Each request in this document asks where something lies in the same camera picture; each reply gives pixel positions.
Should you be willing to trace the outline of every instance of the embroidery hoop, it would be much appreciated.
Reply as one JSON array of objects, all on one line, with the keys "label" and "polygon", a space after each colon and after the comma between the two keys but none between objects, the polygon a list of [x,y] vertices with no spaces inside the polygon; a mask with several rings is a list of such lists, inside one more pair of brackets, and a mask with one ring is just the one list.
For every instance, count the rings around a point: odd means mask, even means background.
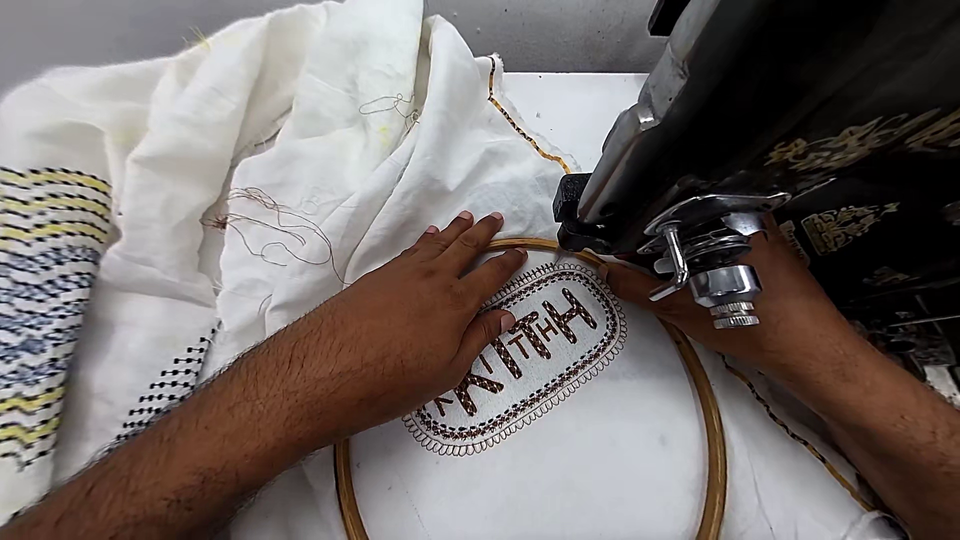
[{"label": "embroidery hoop", "polygon": [[[555,252],[559,246],[553,240],[542,238],[502,238],[491,242],[485,251],[503,251],[511,248]],[[603,259],[590,252],[580,252],[574,254],[574,256],[579,260],[588,262],[594,268],[605,264]],[[727,503],[727,445],[724,441],[720,408],[717,406],[716,396],[713,395],[707,372],[704,370],[697,352],[690,345],[686,334],[663,319],[658,320],[663,324],[670,338],[673,339],[677,352],[684,362],[686,374],[693,383],[697,398],[700,401],[700,410],[704,416],[704,428],[707,432],[707,489],[704,494],[704,512],[701,515],[700,527],[697,529],[694,538],[696,540],[716,540],[720,536],[724,507]],[[370,536],[367,535],[367,530],[363,525],[363,518],[360,516],[356,494],[353,492],[349,443],[349,439],[344,439],[334,446],[333,471],[337,484],[337,502],[340,504],[340,515],[344,521],[347,539],[370,540]]]}]

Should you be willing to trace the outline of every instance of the sewing machine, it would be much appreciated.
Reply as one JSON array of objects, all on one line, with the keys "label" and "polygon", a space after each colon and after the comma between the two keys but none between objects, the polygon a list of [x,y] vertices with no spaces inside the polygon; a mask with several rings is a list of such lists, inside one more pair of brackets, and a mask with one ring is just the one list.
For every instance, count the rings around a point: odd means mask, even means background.
[{"label": "sewing machine", "polygon": [[564,249],[637,254],[718,329],[763,324],[739,260],[772,211],[841,311],[960,405],[960,4],[659,0],[669,35],[591,174]]}]

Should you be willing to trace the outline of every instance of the embroidery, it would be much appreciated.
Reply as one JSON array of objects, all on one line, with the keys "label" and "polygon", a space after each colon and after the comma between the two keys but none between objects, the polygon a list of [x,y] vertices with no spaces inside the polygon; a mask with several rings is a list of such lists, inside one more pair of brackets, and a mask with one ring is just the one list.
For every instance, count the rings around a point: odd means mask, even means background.
[{"label": "embroidery", "polygon": [[507,122],[510,122],[511,127],[514,128],[514,131],[519,133],[520,136],[522,136],[523,138],[527,139],[527,142],[529,142],[534,147],[534,150],[536,150],[538,154],[540,154],[544,158],[547,158],[548,160],[556,161],[557,163],[560,164],[560,167],[564,168],[564,172],[566,174],[570,174],[570,167],[566,165],[566,162],[564,161],[564,159],[561,158],[560,156],[554,156],[553,154],[547,154],[546,152],[544,152],[543,149],[541,149],[540,146],[537,144],[537,142],[534,140],[534,138],[529,136],[526,132],[524,132],[516,124],[514,119],[511,118],[510,114],[503,109],[503,106],[500,105],[500,102],[496,101],[496,98],[493,97],[493,75],[496,73],[496,57],[489,56],[487,58],[490,59],[490,80],[489,80],[489,92],[487,94],[487,101],[493,103],[493,106],[500,111],[500,114],[503,114],[503,117],[507,119]]},{"label": "embroidery", "polygon": [[0,459],[19,469],[53,448],[109,193],[77,171],[0,167]]},{"label": "embroidery", "polygon": [[747,379],[747,376],[740,373],[739,370],[737,370],[736,368],[731,366],[729,363],[727,363],[726,356],[723,356],[723,355],[720,355],[720,356],[723,359],[723,365],[727,368],[727,371],[731,372],[735,377],[740,379],[741,382],[746,384],[747,388],[750,390],[750,393],[754,395],[754,399],[761,406],[763,406],[763,410],[765,410],[767,413],[767,416],[769,416],[770,419],[774,421],[774,424],[777,424],[778,426],[780,426],[780,428],[783,430],[783,432],[787,434],[787,436],[789,436],[791,439],[803,445],[808,452],[813,454],[813,456],[817,458],[817,461],[820,461],[824,465],[824,468],[827,469],[827,472],[830,473],[833,479],[837,480],[837,482],[844,489],[846,489],[848,493],[850,493],[850,496],[853,497],[853,499],[857,501],[857,503],[863,506],[863,508],[868,512],[873,511],[874,508],[870,506],[869,503],[864,501],[862,497],[860,497],[860,494],[856,491],[856,488],[853,487],[847,481],[847,479],[843,478],[843,475],[840,474],[840,471],[837,471],[836,467],[834,467],[829,461],[827,461],[827,458],[824,457],[823,454],[820,454],[820,451],[814,448],[813,445],[810,444],[806,439],[804,439],[803,437],[799,436],[796,432],[794,432],[789,426],[786,425],[786,422],[783,422],[776,414],[774,414],[774,411],[770,407],[770,404],[768,404],[767,401],[764,400],[762,396],[760,396],[760,393],[756,391],[756,387],[752,382],[750,382],[749,379]]},{"label": "embroidery", "polygon": [[147,386],[127,413],[123,432],[113,438],[115,444],[137,435],[193,393],[214,333],[216,329],[200,336],[196,345],[187,347],[183,356],[172,358],[170,366],[160,370],[159,377]]},{"label": "embroidery", "polygon": [[509,309],[517,324],[455,389],[403,417],[437,454],[476,454],[529,425],[608,365],[627,334],[616,298],[579,264],[539,266],[504,285],[487,309]]},{"label": "embroidery", "polygon": [[880,216],[897,211],[900,203],[883,205],[883,209],[873,205],[868,207],[843,207],[839,210],[827,210],[808,215],[801,223],[807,237],[813,243],[817,255],[835,252],[862,236],[870,227],[880,221]]}]

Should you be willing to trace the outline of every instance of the white cloth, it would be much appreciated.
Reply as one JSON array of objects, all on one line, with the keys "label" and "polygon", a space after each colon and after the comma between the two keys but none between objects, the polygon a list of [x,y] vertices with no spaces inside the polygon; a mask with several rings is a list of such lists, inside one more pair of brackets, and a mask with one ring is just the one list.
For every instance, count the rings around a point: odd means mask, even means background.
[{"label": "white cloth", "polygon": [[[554,234],[560,163],[576,163],[523,127],[496,59],[475,59],[443,19],[421,19],[415,0],[298,6],[240,21],[170,59],[55,71],[0,106],[0,162],[80,168],[114,186],[120,240],[104,257],[71,368],[59,478],[185,395],[196,360],[205,358],[209,377],[428,225],[461,209],[499,210],[500,236]],[[231,168],[265,148],[256,143],[280,118],[273,146]],[[234,216],[222,233],[204,228],[203,217],[219,214]],[[215,260],[221,241],[219,264],[205,273],[202,260]],[[545,273],[549,257],[532,255],[524,272]],[[683,366],[653,317],[611,298],[582,264],[571,271],[581,278],[531,293],[517,315],[544,301],[563,314],[566,287],[587,311],[619,306],[620,350],[578,372],[562,400],[523,405],[523,430],[498,433],[495,444],[478,435],[472,454],[455,437],[421,444],[413,417],[356,436],[354,480],[372,538],[692,535],[705,449]],[[548,316],[544,308],[539,323]],[[511,345],[519,379],[487,350],[494,373],[479,358],[472,373],[503,390],[469,386],[474,416],[558,379],[558,365],[611,331],[608,316],[595,316],[597,328],[569,321],[579,349],[551,333],[550,360]],[[723,362],[701,353],[727,430],[724,536],[842,538],[864,519]],[[455,415],[456,426],[473,422],[455,393],[444,398],[451,426]],[[840,456],[795,431],[852,478]],[[237,516],[231,536],[343,538],[332,472],[329,450],[304,460]]]}]

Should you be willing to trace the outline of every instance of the yellow stitching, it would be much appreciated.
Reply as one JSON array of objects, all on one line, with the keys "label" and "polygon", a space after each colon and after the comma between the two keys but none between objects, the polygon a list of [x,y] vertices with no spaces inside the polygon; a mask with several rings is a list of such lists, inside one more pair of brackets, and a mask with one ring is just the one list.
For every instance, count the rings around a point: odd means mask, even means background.
[{"label": "yellow stitching", "polygon": [[21,174],[10,169],[0,169],[0,181],[23,186],[47,184],[78,185],[81,187],[89,187],[105,194],[110,192],[109,184],[99,178],[86,176],[82,173],[36,171]]},{"label": "yellow stitching", "polygon": [[13,396],[6,400],[0,400],[0,413],[8,412],[14,409],[20,409],[23,412],[37,412],[44,405],[58,402],[63,397],[63,385],[56,388],[50,388],[42,394],[36,396]]},{"label": "yellow stitching", "polygon": [[104,214],[110,213],[110,208],[100,201],[66,197],[62,193],[32,201],[21,201],[15,197],[0,195],[0,201],[4,208],[24,214],[39,213],[45,209],[78,209],[92,212],[97,214],[97,217],[105,219]]},{"label": "yellow stitching", "polygon": [[496,101],[496,98],[493,97],[493,73],[496,71],[496,58],[494,57],[488,57],[488,58],[490,58],[491,66],[490,66],[490,93],[487,95],[487,101],[493,103],[493,106],[500,111],[500,114],[503,114],[503,117],[506,118],[508,122],[510,122],[510,125],[514,128],[514,131],[519,133],[520,136],[522,136],[523,138],[527,139],[527,142],[529,142],[531,146],[534,147],[534,150],[536,150],[544,158],[547,158],[548,160],[551,160],[551,161],[556,161],[557,163],[560,164],[561,167],[564,168],[564,172],[566,174],[570,174],[570,167],[566,166],[566,162],[564,162],[564,159],[561,158],[560,156],[554,156],[552,154],[547,154],[546,152],[544,152],[540,148],[540,146],[537,144],[537,142],[534,140],[534,138],[526,134],[522,129],[520,129],[520,127],[516,124],[514,119],[510,117],[510,114],[508,114],[503,109],[503,107],[500,106],[500,103]]},{"label": "yellow stitching", "polygon": [[0,442],[17,440],[25,446],[33,445],[36,441],[50,435],[60,425],[60,417],[55,416],[45,420],[35,428],[28,428],[22,424],[10,423],[0,428]]},{"label": "yellow stitching", "polygon": [[81,234],[90,236],[100,242],[107,240],[107,234],[94,225],[87,223],[44,223],[31,227],[28,231],[23,231],[14,227],[0,227],[0,245],[5,240],[31,241],[39,240],[46,236],[55,236],[58,234]]},{"label": "yellow stitching", "polygon": [[833,478],[836,479],[837,482],[839,482],[840,485],[843,486],[843,488],[846,489],[848,493],[850,493],[850,496],[853,497],[853,499],[857,501],[861,506],[863,506],[865,510],[867,510],[868,512],[874,511],[874,508],[869,503],[864,501],[862,497],[860,497],[860,494],[857,493],[856,488],[854,488],[847,481],[847,479],[843,478],[843,475],[841,475],[840,472],[837,471],[836,468],[832,464],[830,464],[829,461],[827,461],[827,459],[824,457],[823,454],[820,454],[820,452],[817,451],[816,448],[813,448],[813,445],[807,442],[806,439],[804,439],[803,437],[800,437],[789,426],[787,426],[785,422],[783,422],[780,418],[778,418],[776,414],[774,414],[773,409],[770,407],[767,401],[764,400],[762,396],[760,396],[759,392],[756,391],[756,387],[752,382],[750,382],[749,379],[747,379],[747,376],[737,371],[736,368],[728,364],[725,359],[723,363],[725,366],[727,366],[727,371],[733,373],[738,379],[740,379],[744,384],[747,385],[747,388],[750,389],[750,393],[752,393],[754,395],[754,398],[761,405],[763,405],[763,408],[766,409],[767,411],[767,416],[769,416],[774,421],[774,423],[780,426],[780,428],[783,429],[786,432],[786,434],[790,436],[791,439],[802,444],[811,454],[813,454],[814,457],[817,458],[818,461],[823,463],[824,467],[827,469],[827,472],[829,472],[830,475],[833,476]]}]

